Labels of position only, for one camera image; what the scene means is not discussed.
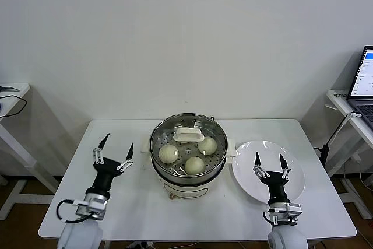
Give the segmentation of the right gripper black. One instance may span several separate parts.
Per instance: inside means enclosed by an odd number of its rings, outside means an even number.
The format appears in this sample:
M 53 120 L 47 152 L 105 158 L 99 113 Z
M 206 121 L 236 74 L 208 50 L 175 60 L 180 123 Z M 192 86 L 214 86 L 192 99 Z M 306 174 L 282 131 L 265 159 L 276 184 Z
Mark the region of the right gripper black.
M 279 154 L 281 168 L 280 172 L 268 172 L 261 166 L 259 153 L 256 152 L 253 171 L 262 183 L 268 187 L 270 199 L 268 202 L 287 202 L 287 194 L 284 186 L 287 184 L 288 175 L 291 169 L 288 167 L 286 159 Z

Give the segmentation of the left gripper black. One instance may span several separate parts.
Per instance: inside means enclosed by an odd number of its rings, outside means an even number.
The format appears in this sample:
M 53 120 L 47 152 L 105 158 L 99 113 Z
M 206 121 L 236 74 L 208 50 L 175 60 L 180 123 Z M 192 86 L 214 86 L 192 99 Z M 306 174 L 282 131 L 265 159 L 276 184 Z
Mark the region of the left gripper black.
M 113 179 L 122 174 L 120 171 L 126 170 L 133 164 L 133 143 L 129 148 L 125 161 L 122 163 L 103 157 L 102 151 L 109 136 L 110 133 L 108 133 L 100 141 L 99 145 L 93 149 L 93 167 L 97 175 L 93 185 L 90 187 L 90 192 L 109 192 Z

